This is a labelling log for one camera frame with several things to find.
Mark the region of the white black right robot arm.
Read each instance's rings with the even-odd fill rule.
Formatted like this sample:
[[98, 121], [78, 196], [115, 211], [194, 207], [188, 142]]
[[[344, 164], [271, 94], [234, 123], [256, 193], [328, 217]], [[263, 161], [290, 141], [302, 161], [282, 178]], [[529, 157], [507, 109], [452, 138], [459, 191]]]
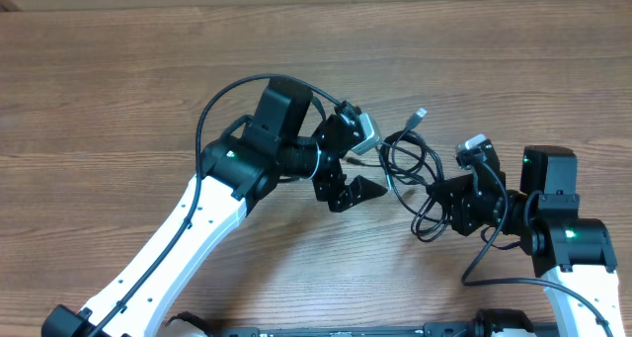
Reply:
[[524, 149], [520, 187], [510, 190], [489, 138], [459, 144], [455, 159], [464, 175], [431, 184], [432, 202], [454, 231], [514, 235], [532, 261], [531, 278], [497, 278], [487, 285], [543, 289], [555, 319], [535, 323], [517, 309], [480, 309], [466, 322], [440, 326], [441, 336], [622, 336], [617, 259], [605, 224], [579, 216], [578, 159], [560, 146]]

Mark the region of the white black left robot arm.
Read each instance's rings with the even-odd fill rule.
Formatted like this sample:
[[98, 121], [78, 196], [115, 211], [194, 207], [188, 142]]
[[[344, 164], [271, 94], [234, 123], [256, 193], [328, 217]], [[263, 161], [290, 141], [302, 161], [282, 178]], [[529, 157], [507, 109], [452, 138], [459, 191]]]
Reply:
[[44, 336], [208, 336], [200, 318], [166, 317], [211, 251], [278, 184], [308, 180], [318, 201], [342, 212], [385, 194], [362, 176], [349, 181], [341, 159], [380, 141], [374, 119], [294, 77], [265, 74], [254, 114], [218, 139], [195, 137], [196, 172], [164, 223], [102, 291], [74, 312], [57, 306]]

